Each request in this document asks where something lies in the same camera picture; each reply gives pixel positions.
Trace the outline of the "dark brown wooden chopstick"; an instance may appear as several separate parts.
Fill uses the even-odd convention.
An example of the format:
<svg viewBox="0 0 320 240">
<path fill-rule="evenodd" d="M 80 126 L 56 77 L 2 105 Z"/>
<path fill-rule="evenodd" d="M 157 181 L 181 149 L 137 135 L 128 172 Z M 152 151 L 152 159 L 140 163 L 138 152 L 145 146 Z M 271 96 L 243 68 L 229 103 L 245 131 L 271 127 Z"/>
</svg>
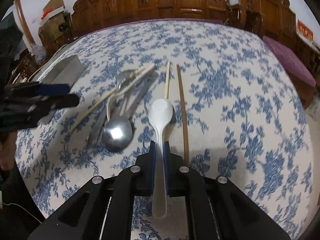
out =
<svg viewBox="0 0 320 240">
<path fill-rule="evenodd" d="M 187 114 L 185 110 L 185 100 L 184 100 L 184 91 L 181 77 L 180 65 L 176 66 L 177 68 L 177 78 L 178 86 L 180 93 L 180 108 L 181 108 L 181 119 L 182 119 L 182 130 L 183 130 L 183 149 L 184 149 L 184 162 L 185 165 L 189 165 L 189 140 L 188 140 L 188 125 L 187 125 Z"/>
</svg>

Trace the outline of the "metal rectangular tray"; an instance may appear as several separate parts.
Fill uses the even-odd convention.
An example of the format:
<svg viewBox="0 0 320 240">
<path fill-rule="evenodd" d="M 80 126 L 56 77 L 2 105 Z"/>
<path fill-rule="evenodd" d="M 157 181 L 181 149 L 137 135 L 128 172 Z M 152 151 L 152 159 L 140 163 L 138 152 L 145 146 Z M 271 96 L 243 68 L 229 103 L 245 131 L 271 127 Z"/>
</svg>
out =
<svg viewBox="0 0 320 240">
<path fill-rule="evenodd" d="M 50 85 L 68 84 L 69 87 L 72 88 L 85 69 L 86 67 L 81 63 L 78 56 L 73 55 L 57 63 L 54 68 L 48 72 L 41 83 Z M 40 112 L 40 116 L 36 118 L 37 126 L 40 124 L 49 124 L 57 110 L 53 110 L 49 113 Z"/>
</svg>

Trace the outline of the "white plastic spoon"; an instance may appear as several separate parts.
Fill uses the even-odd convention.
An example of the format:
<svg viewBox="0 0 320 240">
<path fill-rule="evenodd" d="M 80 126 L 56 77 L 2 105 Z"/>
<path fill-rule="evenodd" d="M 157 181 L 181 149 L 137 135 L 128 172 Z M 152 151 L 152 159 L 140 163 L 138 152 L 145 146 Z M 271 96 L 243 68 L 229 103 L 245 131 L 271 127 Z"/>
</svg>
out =
<svg viewBox="0 0 320 240">
<path fill-rule="evenodd" d="M 152 215 L 162 219 L 167 215 L 167 189 L 163 157 L 163 134 L 173 116 L 173 106 L 168 99 L 154 101 L 149 110 L 149 123 L 156 134 L 156 161 L 153 187 Z"/>
</svg>

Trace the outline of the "large metal spoon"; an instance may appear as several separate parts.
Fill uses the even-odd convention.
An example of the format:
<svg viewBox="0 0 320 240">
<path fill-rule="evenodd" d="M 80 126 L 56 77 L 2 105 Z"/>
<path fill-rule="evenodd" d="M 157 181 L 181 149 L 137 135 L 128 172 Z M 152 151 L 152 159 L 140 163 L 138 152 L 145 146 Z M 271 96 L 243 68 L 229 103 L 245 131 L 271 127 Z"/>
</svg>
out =
<svg viewBox="0 0 320 240">
<path fill-rule="evenodd" d="M 118 116 L 104 125 L 101 140 L 108 151 L 119 152 L 130 144 L 132 138 L 130 121 L 124 116 Z"/>
</svg>

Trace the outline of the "light bamboo chopstick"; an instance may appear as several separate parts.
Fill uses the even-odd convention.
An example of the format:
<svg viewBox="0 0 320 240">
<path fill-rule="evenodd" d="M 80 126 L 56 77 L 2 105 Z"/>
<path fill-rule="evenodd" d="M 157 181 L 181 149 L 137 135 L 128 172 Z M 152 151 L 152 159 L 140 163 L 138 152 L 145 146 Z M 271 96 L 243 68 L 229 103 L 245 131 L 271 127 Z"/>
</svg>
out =
<svg viewBox="0 0 320 240">
<path fill-rule="evenodd" d="M 169 82 L 170 82 L 170 61 L 167 62 L 167 70 L 166 70 L 166 76 L 165 76 L 165 92 L 164 92 L 165 99 L 168 99 L 169 97 Z"/>
</svg>

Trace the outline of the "cardboard boxes stack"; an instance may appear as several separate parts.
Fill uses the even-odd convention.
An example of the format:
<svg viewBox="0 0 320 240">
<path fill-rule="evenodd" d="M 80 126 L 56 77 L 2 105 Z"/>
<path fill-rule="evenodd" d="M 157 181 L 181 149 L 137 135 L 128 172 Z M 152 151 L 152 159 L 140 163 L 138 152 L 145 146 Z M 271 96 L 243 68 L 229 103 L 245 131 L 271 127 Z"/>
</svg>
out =
<svg viewBox="0 0 320 240">
<path fill-rule="evenodd" d="M 38 35 L 48 56 L 72 42 L 71 15 L 63 0 L 50 0 L 43 9 Z"/>
</svg>

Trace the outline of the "blue floral tablecloth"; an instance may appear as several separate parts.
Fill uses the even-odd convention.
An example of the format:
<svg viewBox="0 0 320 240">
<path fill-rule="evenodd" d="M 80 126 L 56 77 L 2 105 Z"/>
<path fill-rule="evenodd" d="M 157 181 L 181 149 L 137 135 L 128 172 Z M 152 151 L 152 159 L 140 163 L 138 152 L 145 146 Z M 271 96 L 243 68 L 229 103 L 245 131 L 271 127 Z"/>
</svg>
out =
<svg viewBox="0 0 320 240">
<path fill-rule="evenodd" d="M 52 214 L 93 176 L 115 176 L 148 152 L 156 137 L 149 109 L 163 97 L 170 74 L 174 113 L 165 135 L 171 149 L 183 153 L 183 88 L 190 166 L 206 177 L 229 178 L 291 239 L 301 235 L 312 193 L 310 129 L 290 78 L 259 37 L 207 22 L 149 21 L 89 34 L 59 60 L 71 56 L 85 68 L 72 87 L 79 105 L 17 138 L 17 166 L 41 215 Z M 151 65 L 158 77 L 133 115 L 131 144 L 117 153 L 89 147 L 103 110 L 82 115 L 115 87 L 119 73 Z"/>
</svg>

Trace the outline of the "carved wooden sofa bench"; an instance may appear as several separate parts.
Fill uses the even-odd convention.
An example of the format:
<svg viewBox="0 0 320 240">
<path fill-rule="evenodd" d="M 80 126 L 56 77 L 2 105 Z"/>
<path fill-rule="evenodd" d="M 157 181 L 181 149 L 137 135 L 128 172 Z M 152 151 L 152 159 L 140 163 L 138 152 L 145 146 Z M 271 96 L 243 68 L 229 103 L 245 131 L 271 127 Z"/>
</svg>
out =
<svg viewBox="0 0 320 240">
<path fill-rule="evenodd" d="M 77 0 L 72 31 L 76 36 L 134 21 L 195 18 L 220 20 L 277 41 L 295 36 L 296 16 L 289 0 Z"/>
</svg>

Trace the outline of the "red paper box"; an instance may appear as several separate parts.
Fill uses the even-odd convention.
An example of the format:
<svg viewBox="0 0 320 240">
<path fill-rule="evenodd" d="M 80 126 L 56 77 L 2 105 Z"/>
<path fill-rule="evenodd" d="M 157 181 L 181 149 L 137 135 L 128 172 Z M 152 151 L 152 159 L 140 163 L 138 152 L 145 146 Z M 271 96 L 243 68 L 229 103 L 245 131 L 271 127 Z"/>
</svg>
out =
<svg viewBox="0 0 320 240">
<path fill-rule="evenodd" d="M 309 41 L 313 41 L 313 32 L 300 20 L 297 22 L 297 31 L 300 35 Z"/>
</svg>

